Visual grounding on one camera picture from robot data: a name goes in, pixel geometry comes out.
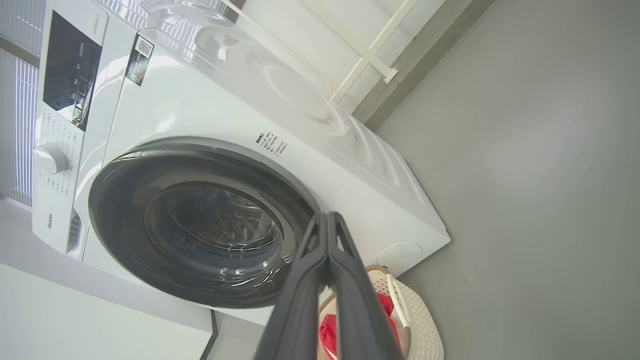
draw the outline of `washing machine door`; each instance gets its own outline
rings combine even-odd
[[[151,286],[216,307],[269,306],[318,211],[266,157],[214,140],[156,142],[104,167],[89,195],[107,251]]]

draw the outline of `laundry basket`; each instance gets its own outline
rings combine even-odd
[[[367,275],[378,293],[388,296],[394,303],[391,320],[401,342],[407,360],[442,360],[444,347],[440,334],[427,309],[427,305],[407,285],[399,282],[389,271],[378,265],[367,267]],[[327,314],[336,313],[335,293],[320,306],[319,323]],[[324,351],[318,338],[318,360],[333,360]]]

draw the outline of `white washing machine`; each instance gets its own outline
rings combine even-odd
[[[396,275],[449,242],[397,151],[206,5],[47,2],[41,239],[262,324],[317,211]]]

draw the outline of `digital display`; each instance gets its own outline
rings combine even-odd
[[[82,130],[86,129],[101,52],[101,46],[53,12],[43,98]]]

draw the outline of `red cloth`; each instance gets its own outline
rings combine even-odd
[[[387,320],[389,321],[389,326],[393,330],[393,333],[396,335],[396,340],[398,345],[400,345],[400,339],[398,338],[398,333],[396,331],[396,325],[391,320],[391,312],[394,310],[394,302],[391,298],[382,295],[381,293],[377,293],[378,298],[380,299],[380,303],[382,304],[382,309],[387,314]],[[320,343],[323,345],[324,350],[329,355],[330,359],[333,359],[338,354],[338,330],[335,325],[335,315],[327,314],[324,316],[322,320],[322,324],[320,324]]]

